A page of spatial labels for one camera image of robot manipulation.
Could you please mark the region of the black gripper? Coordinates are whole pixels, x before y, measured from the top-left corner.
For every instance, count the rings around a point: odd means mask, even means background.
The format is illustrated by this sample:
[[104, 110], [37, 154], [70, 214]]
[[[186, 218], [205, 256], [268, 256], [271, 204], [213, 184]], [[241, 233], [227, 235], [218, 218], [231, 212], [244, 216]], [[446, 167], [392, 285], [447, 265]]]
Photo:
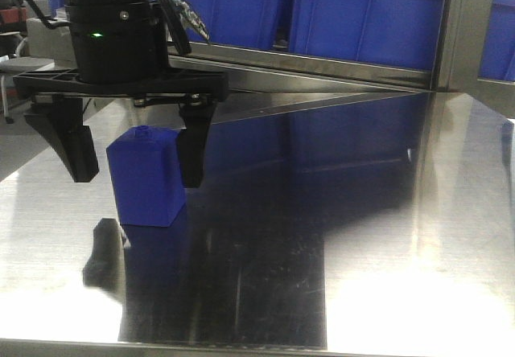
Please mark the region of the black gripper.
[[[70, 96], [149, 96], [170, 103], [190, 103], [199, 96], [206, 103], [179, 110], [184, 128], [176, 148], [184, 187], [200, 187], [216, 102], [229, 94], [226, 73], [171, 67], [157, 2], [73, 6], [70, 11], [71, 23], [57, 23], [49, 43], [70, 52], [74, 67], [34, 68], [14, 78], [22, 98], [34, 96], [26, 123], [57, 153], [74, 182], [88, 183], [99, 172], [97, 155], [84, 124], [83, 99]], [[37, 96], [43, 94], [61, 96]]]

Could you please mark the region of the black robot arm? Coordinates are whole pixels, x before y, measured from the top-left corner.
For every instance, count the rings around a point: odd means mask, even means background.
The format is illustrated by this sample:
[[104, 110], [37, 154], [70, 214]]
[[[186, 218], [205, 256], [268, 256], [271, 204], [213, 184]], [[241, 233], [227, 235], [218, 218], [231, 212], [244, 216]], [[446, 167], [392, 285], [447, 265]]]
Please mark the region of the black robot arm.
[[184, 127], [178, 154], [184, 186], [204, 177], [204, 150], [216, 105], [229, 93], [224, 72], [173, 68], [168, 46], [192, 48], [186, 30], [207, 29], [184, 0], [64, 0], [76, 67], [24, 72], [14, 78], [31, 102], [27, 124], [53, 150], [77, 183], [99, 171], [90, 128], [83, 123], [86, 97], [123, 97], [141, 106], [177, 104]]

